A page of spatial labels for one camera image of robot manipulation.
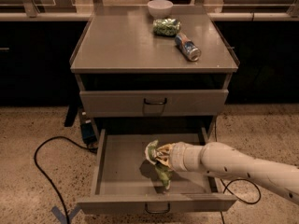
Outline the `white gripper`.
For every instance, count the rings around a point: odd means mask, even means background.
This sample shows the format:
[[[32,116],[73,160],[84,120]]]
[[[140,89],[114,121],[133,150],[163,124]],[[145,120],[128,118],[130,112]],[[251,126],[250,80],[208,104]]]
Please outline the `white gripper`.
[[[176,172],[203,173],[205,168],[200,161],[202,149],[201,146],[178,142],[160,146],[157,152],[159,157],[169,155],[169,159],[160,158],[159,162]]]

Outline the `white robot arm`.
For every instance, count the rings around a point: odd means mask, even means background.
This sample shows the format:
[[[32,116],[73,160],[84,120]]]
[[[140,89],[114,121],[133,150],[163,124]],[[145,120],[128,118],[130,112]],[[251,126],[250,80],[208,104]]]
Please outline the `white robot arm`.
[[[204,146],[167,144],[153,151],[153,156],[176,172],[244,178],[299,204],[299,168],[294,165],[256,159],[220,142]]]

